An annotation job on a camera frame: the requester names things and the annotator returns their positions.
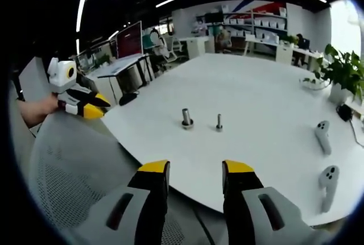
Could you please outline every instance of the white round table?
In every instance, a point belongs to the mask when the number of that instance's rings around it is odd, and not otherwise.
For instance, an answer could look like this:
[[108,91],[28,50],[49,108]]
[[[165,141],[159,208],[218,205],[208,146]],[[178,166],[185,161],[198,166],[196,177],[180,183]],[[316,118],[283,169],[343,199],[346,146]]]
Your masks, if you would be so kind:
[[[142,164],[168,159],[170,186],[214,210],[223,211],[221,162],[229,159],[253,167],[264,186],[300,208],[307,224],[328,223],[350,214],[364,191],[364,150],[328,101],[329,87],[311,91],[299,83],[312,75],[274,61],[206,54],[142,88],[103,122]],[[185,107],[195,122],[191,130],[181,128]],[[330,156],[314,133],[322,120],[330,122]],[[321,213],[318,177],[329,165],[340,168],[340,177],[330,211]]]

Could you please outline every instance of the white plant pot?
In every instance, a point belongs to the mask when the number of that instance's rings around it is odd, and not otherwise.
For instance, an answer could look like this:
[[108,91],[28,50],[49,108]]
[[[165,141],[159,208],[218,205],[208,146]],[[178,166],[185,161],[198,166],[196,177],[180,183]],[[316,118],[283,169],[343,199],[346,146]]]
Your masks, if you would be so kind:
[[331,93],[329,96],[329,100],[331,103],[339,106],[347,100],[350,92],[347,89],[341,89],[341,85],[339,83],[332,85]]

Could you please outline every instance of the white vr controller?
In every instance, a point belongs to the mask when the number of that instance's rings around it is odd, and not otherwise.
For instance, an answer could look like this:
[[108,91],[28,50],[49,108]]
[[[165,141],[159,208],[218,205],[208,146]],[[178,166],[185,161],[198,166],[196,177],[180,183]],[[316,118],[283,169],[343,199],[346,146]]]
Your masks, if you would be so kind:
[[331,146],[329,142],[329,121],[322,121],[318,123],[315,128],[315,135],[320,143],[324,154],[330,155],[331,154]]
[[320,188],[326,189],[326,196],[322,201],[322,212],[328,212],[334,201],[334,196],[337,187],[337,181],[339,178],[339,167],[331,165],[321,172],[318,178],[318,184]]

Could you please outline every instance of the cylindrical metal part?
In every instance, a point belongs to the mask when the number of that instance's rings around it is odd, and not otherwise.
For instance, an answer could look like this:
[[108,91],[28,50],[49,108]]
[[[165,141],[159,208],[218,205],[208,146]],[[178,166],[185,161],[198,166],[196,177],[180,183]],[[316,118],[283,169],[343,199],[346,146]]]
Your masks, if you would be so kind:
[[191,124],[191,119],[189,117],[188,109],[182,109],[183,122],[185,124]]
[[219,128],[221,127],[221,114],[220,113],[217,115],[217,126]]

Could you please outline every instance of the white cabinet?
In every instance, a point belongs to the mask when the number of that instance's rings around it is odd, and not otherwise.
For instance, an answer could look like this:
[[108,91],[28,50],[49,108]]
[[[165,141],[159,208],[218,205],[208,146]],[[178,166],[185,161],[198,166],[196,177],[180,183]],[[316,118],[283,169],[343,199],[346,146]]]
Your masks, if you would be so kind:
[[292,55],[293,55],[293,49],[291,47],[278,45],[277,46],[277,53],[276,53],[276,56],[275,56],[275,61],[291,65]]

